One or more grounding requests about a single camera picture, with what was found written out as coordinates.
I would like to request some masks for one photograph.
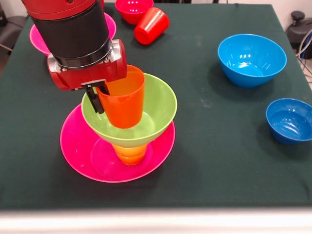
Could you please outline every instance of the red bowl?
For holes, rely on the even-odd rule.
[[[137,24],[153,5],[153,0],[116,0],[115,2],[121,17],[129,24]]]

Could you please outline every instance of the dark blue bowl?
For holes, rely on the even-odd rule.
[[[267,121],[276,140],[298,144],[312,140],[312,106],[300,100],[282,98],[267,108]]]
[[[251,34],[234,35],[218,47],[223,72],[243,88],[253,88],[273,79],[287,63],[284,50],[274,41]]]

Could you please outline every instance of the dark green tablecloth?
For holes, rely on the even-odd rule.
[[[175,91],[176,139],[168,159],[136,181],[87,179],[65,161],[62,124],[83,91],[61,91],[46,59],[29,41],[29,20],[0,78],[0,207],[240,207],[310,205],[312,145],[278,144],[266,124],[267,105],[283,97],[308,103],[312,93],[270,5],[160,4],[170,28],[140,45],[112,4],[129,64]],[[284,71],[254,89],[232,85],[218,63],[226,37],[252,33],[285,50]]]

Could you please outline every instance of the orange cup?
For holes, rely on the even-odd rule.
[[[144,73],[137,67],[127,65],[127,76],[106,83],[110,95],[96,88],[107,118],[117,128],[137,125],[143,114]]]
[[[134,147],[134,148],[124,148],[117,145],[113,145],[118,158],[126,165],[136,165],[142,161],[146,153],[147,144]]]

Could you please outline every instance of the green bowl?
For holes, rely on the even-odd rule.
[[[82,115],[87,124],[104,140],[121,147],[137,147],[159,137],[176,115],[177,100],[171,87],[161,79],[144,73],[144,107],[141,121],[132,128],[114,127],[105,113],[95,113],[84,94]]]

